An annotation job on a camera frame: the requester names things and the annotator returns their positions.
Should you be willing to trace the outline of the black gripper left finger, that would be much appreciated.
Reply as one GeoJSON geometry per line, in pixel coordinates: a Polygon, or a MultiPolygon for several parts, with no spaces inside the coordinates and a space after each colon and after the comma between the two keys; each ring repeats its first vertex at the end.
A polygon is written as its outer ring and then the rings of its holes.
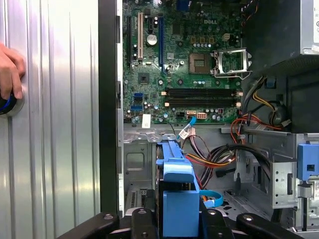
{"type": "Polygon", "coordinates": [[[60,239],[157,239],[153,212],[137,208],[130,216],[99,213],[59,236],[60,239]]]}

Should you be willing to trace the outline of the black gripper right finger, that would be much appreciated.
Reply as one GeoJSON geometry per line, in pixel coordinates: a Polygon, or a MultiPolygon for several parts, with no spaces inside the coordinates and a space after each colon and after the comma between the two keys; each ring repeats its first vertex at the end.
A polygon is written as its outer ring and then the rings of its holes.
{"type": "Polygon", "coordinates": [[[200,215],[202,239],[298,239],[299,236],[252,213],[238,214],[233,221],[216,209],[200,215]]]}

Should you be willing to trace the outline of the person hand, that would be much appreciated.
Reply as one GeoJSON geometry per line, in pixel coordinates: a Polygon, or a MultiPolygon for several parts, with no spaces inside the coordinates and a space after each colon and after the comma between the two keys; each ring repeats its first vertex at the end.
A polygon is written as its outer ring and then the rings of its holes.
{"type": "Polygon", "coordinates": [[[21,78],[26,72],[24,58],[14,49],[0,44],[0,96],[8,100],[11,93],[22,99],[21,78]]]}

